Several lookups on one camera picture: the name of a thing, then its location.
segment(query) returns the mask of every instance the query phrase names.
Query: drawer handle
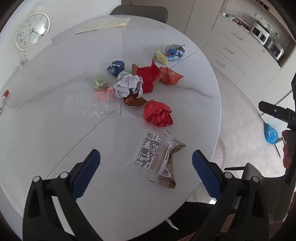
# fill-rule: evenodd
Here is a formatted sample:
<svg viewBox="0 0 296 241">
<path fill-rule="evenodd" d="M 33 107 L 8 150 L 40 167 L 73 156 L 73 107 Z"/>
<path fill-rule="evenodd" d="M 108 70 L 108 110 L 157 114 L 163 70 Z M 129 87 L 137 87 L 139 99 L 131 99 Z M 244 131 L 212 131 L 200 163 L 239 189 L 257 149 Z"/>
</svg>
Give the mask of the drawer handle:
<svg viewBox="0 0 296 241">
<path fill-rule="evenodd" d="M 243 39 L 240 36 L 236 35 L 235 33 L 233 33 L 233 35 L 235 35 L 236 37 L 238 37 L 240 40 L 243 41 Z"/>
<path fill-rule="evenodd" d="M 234 52 L 232 52 L 231 50 L 229 50 L 228 48 L 224 47 L 225 49 L 227 49 L 230 53 L 234 54 Z"/>
<path fill-rule="evenodd" d="M 216 60 L 216 62 L 218 62 L 219 64 L 221 64 L 221 63 L 219 62 L 219 60 Z M 223 64 L 221 64 L 221 65 L 222 65 L 224 68 L 226 68 L 225 65 L 223 65 Z"/>
</svg>

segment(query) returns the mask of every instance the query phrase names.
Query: microwave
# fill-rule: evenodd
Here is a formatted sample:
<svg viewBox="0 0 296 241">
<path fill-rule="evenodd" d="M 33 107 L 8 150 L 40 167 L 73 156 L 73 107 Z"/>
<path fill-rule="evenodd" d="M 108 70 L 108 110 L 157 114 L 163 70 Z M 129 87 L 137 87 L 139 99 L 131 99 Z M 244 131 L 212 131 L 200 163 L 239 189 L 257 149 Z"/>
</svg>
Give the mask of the microwave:
<svg viewBox="0 0 296 241">
<path fill-rule="evenodd" d="M 269 32 L 266 28 L 264 28 L 260 23 L 257 21 L 253 24 L 252 28 L 250 29 L 250 34 L 259 41 L 262 45 L 267 42 L 269 38 Z"/>
<path fill-rule="evenodd" d="M 281 47 L 280 43 L 275 40 L 268 39 L 264 47 L 276 61 L 279 61 L 284 55 L 284 49 Z"/>
</svg>

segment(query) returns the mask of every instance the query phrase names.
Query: clock hand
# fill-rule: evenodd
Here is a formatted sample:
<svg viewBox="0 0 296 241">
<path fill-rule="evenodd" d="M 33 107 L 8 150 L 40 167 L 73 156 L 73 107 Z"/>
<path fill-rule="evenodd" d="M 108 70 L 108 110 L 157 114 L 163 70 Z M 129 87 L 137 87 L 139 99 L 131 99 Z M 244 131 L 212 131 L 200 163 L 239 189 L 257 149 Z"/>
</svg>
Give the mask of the clock hand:
<svg viewBox="0 0 296 241">
<path fill-rule="evenodd" d="M 30 33 L 32 33 L 32 32 L 31 32 L 31 30 L 30 30 L 30 32 L 27 34 L 27 36 L 28 36 Z M 26 36 L 26 37 L 27 37 L 27 36 Z M 25 40 L 25 38 L 26 38 L 26 37 L 24 37 L 24 39 L 23 39 L 23 40 Z"/>
<path fill-rule="evenodd" d="M 28 35 L 29 35 L 30 33 L 32 33 L 32 31 L 33 31 L 34 29 L 35 29 L 35 28 L 33 28 L 32 30 L 30 30 L 30 32 L 26 35 L 26 37 L 28 37 Z"/>
<path fill-rule="evenodd" d="M 33 31 L 32 31 L 32 32 L 33 32 Z M 32 35 L 32 32 L 31 32 L 31 34 L 30 34 L 30 37 L 31 37 L 31 35 Z M 28 43 L 30 42 L 30 37 L 29 37 Z"/>
<path fill-rule="evenodd" d="M 34 33 L 37 33 L 37 32 L 35 32 L 35 31 L 33 31 L 33 30 L 32 30 L 32 32 L 34 32 Z M 37 33 L 37 34 L 39 34 L 39 35 L 42 35 L 42 36 L 43 36 L 43 34 L 40 34 L 40 33 Z"/>
</svg>

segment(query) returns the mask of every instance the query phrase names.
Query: cabinet drawer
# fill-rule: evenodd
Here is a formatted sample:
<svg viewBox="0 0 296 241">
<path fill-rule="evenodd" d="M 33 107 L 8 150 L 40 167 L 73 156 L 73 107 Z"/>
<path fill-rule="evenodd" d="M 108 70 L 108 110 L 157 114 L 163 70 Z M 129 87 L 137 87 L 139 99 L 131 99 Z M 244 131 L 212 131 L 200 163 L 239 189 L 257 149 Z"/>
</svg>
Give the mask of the cabinet drawer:
<svg viewBox="0 0 296 241">
<path fill-rule="evenodd" d="M 228 58 L 223 56 L 210 45 L 206 44 L 202 52 L 207 57 L 210 64 L 224 74 L 232 83 L 236 84 L 243 78 L 244 73 Z"/>
<path fill-rule="evenodd" d="M 207 44 L 228 58 L 243 73 L 246 73 L 254 64 L 254 61 L 244 51 L 215 30 L 212 30 Z"/>
<path fill-rule="evenodd" d="M 249 33 L 221 15 L 218 15 L 213 29 L 237 45 L 255 62 L 259 60 L 258 52 L 264 51 L 264 47 Z"/>
</svg>

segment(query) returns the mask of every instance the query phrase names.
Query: blue plastic bag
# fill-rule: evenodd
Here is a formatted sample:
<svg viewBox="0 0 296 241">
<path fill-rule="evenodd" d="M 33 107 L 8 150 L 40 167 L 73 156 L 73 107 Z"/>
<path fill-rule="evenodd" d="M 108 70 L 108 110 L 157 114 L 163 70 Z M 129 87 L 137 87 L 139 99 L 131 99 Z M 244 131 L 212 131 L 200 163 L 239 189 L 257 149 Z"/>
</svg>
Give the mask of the blue plastic bag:
<svg viewBox="0 0 296 241">
<path fill-rule="evenodd" d="M 265 139 L 270 144 L 275 144 L 277 139 L 279 138 L 278 132 L 275 129 L 273 129 L 269 124 L 265 125 L 264 135 Z"/>
<path fill-rule="evenodd" d="M 119 60 L 113 61 L 107 70 L 109 73 L 117 77 L 121 71 L 124 71 L 124 62 Z"/>
</svg>

